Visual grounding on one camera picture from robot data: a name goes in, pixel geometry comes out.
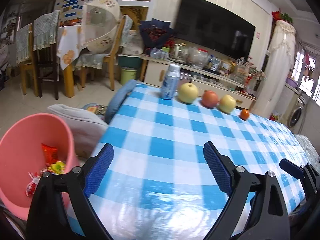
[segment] metal screw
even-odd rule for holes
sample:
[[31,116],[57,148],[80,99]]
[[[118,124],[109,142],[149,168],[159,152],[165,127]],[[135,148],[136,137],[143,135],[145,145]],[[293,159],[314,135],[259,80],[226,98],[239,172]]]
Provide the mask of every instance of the metal screw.
[[72,169],[72,172],[73,173],[79,173],[81,171],[81,167],[79,167],[79,166],[76,166],[76,167],[74,167],[73,169]]
[[45,171],[43,174],[42,174],[42,177],[44,177],[44,178],[47,178],[47,177],[49,177],[50,176],[50,172],[48,172],[48,171]]
[[237,171],[239,171],[239,172],[244,172],[244,167],[242,167],[242,166],[237,166]]
[[275,173],[274,173],[273,171],[268,171],[268,175],[269,175],[270,177],[274,177],[274,176],[275,176]]

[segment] blue gripper pad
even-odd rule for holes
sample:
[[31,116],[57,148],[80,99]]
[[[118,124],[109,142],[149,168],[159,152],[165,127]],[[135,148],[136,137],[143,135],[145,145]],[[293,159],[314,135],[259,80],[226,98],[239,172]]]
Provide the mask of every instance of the blue gripper pad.
[[106,144],[97,155],[97,160],[85,177],[84,194],[90,197],[97,192],[100,183],[113,160],[113,146]]
[[222,163],[218,154],[212,149],[209,142],[204,144],[203,155],[219,189],[230,196],[232,193],[231,175]]
[[279,167],[296,179],[303,179],[303,169],[287,159],[282,159]]

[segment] green trash bin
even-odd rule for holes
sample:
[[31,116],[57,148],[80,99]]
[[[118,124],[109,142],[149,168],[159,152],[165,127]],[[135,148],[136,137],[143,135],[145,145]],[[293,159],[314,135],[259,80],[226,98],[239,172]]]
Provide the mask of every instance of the green trash bin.
[[126,84],[130,79],[136,79],[137,70],[130,67],[121,68],[121,85]]

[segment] drawer handle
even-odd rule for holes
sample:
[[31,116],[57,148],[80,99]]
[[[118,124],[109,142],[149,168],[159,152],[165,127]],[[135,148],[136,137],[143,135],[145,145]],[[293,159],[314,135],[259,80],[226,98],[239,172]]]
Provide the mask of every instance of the drawer handle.
[[160,77],[159,77],[159,81],[162,82],[163,81],[163,76],[164,76],[165,70],[161,70],[160,72]]

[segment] washing machine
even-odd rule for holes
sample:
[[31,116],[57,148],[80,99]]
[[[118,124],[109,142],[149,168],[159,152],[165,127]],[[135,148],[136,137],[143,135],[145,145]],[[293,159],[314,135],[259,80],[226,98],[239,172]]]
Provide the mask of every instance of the washing machine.
[[303,96],[295,88],[285,83],[270,119],[283,123],[290,130],[293,130],[302,116],[305,105],[306,101]]

